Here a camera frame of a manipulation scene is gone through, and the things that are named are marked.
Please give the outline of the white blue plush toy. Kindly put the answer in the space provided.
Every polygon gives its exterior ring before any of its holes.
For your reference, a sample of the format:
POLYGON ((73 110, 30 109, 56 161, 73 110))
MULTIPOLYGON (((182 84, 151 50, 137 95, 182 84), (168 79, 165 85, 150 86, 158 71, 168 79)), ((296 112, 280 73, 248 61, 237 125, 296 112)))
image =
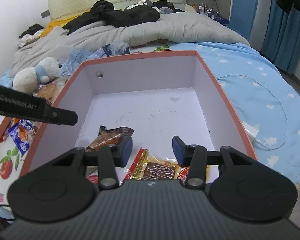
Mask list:
POLYGON ((12 82, 12 89, 32 94, 40 85, 50 83, 61 75, 62 65, 54 57, 42 59, 35 67, 19 71, 12 82))

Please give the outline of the brown translucent snack packet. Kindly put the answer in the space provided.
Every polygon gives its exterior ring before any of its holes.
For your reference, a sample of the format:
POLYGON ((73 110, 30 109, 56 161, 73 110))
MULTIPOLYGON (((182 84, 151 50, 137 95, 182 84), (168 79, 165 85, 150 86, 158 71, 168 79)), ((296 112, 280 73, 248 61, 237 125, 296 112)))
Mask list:
POLYGON ((107 129, 106 126, 100 126, 97 138, 91 142, 86 151, 98 151, 103 146, 118 145, 128 136, 133 135, 134 129, 129 127, 118 127, 114 129, 107 129))

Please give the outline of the gold red chocolate snack packet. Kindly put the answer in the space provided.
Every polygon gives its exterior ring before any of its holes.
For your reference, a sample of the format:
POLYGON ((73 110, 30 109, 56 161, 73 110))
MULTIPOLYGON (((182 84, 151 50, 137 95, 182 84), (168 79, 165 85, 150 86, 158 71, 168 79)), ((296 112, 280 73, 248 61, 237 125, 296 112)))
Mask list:
POLYGON ((173 159, 162 160, 141 148, 124 180, 181 180, 185 182, 189 167, 181 167, 173 159))

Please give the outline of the orange snack packet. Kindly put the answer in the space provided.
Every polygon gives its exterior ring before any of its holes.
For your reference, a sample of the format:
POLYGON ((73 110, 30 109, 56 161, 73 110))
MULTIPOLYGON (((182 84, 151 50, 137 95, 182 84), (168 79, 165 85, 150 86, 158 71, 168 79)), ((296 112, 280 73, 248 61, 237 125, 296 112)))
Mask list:
POLYGON ((62 88, 63 84, 61 82, 53 82, 50 84, 42 85, 36 92, 34 92, 34 96, 44 98, 50 102, 54 102, 62 88))

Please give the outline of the crumpled blue white plastic bag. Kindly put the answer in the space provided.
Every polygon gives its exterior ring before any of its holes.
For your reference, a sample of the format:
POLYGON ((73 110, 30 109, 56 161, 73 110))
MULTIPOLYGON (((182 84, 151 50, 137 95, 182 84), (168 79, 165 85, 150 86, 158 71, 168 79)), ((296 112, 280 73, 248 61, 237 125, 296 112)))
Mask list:
POLYGON ((126 54, 130 54, 129 44, 121 40, 114 40, 94 52, 73 49, 61 64, 61 75, 71 76, 79 65, 87 60, 126 54))

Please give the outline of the yellow cloth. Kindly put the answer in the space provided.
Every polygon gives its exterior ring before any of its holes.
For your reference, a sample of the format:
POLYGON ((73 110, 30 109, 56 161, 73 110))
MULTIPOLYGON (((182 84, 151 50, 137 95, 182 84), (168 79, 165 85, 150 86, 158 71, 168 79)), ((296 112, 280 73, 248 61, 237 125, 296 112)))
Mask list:
POLYGON ((90 17, 91 13, 89 12, 84 12, 82 14, 75 15, 70 18, 65 18, 63 20, 57 20, 57 21, 52 21, 47 24, 45 30, 42 32, 41 37, 47 36, 53 29, 60 27, 63 30, 66 31, 66 33, 70 33, 71 29, 73 26, 75 26, 78 23, 81 23, 82 21, 88 19, 90 17))

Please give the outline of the floral bed sheet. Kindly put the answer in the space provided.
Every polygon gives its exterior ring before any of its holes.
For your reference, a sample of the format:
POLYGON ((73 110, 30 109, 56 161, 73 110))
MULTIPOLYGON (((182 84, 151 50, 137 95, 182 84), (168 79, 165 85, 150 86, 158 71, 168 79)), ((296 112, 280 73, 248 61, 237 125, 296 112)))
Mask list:
POLYGON ((239 118, 258 130, 258 160, 300 189, 300 96, 275 66, 241 43, 173 43, 170 49, 199 53, 239 118))

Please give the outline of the grey duvet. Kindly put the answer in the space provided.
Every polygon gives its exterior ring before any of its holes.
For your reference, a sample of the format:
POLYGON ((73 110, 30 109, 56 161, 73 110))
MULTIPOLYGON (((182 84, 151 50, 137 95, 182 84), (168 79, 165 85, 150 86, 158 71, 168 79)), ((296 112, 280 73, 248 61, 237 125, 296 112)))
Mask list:
POLYGON ((10 76, 34 67, 46 57, 58 61, 66 59, 72 51, 95 52, 114 40, 120 40, 131 47, 138 47, 157 40, 174 43, 219 42, 224 44, 249 44, 243 36, 221 25, 211 18, 192 12, 162 14, 157 22, 147 22, 131 27, 115 28, 98 21, 79 28, 69 34, 61 27, 55 27, 45 37, 19 49, 10 69, 10 76))

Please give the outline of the pink deep cardboard box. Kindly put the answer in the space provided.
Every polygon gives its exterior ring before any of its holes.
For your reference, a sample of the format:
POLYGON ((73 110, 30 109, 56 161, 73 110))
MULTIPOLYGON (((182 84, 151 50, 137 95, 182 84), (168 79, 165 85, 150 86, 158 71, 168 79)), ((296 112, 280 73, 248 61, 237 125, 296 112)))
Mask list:
POLYGON ((172 159, 172 138, 208 150, 229 145, 255 151, 225 91, 194 50, 112 56, 83 62, 54 107, 77 113, 75 126, 42 124, 21 175, 76 147, 87 147, 100 126, 130 127, 132 155, 141 148, 172 159))

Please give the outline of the black clothing pile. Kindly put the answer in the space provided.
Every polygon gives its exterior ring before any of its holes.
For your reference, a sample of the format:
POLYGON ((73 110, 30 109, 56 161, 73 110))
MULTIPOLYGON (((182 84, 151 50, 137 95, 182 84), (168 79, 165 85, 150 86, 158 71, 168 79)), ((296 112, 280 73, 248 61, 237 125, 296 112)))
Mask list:
POLYGON ((103 21, 106 25, 111 25, 115 28, 130 27, 147 22, 156 22, 161 14, 175 12, 182 12, 182 10, 175 8, 173 3, 167 0, 157 2, 141 0, 123 10, 116 10, 113 3, 100 0, 88 12, 65 24, 63 29, 68 30, 68 33, 71 34, 81 27, 98 21, 103 21))

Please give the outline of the blue chair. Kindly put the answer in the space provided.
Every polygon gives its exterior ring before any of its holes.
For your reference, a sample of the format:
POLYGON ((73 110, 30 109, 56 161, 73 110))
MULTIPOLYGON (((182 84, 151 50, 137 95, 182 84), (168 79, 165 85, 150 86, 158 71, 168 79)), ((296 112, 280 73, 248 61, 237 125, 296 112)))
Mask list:
POLYGON ((250 39, 259 0, 233 0, 228 28, 250 39))

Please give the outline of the blue curtain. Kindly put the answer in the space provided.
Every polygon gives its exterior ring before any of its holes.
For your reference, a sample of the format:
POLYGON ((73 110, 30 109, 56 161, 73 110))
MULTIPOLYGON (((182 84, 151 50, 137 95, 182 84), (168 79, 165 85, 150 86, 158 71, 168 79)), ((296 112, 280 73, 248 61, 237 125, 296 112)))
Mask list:
POLYGON ((261 54, 292 74, 300 55, 300 0, 271 0, 261 54))

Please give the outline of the blue purple snack packet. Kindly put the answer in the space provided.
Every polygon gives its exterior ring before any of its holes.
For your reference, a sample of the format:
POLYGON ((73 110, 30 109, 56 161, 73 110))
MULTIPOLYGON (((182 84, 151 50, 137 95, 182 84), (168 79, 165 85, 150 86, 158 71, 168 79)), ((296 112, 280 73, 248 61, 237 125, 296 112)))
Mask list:
POLYGON ((19 152, 23 156, 28 152, 35 136, 35 126, 32 121, 20 119, 8 129, 11 137, 19 152))

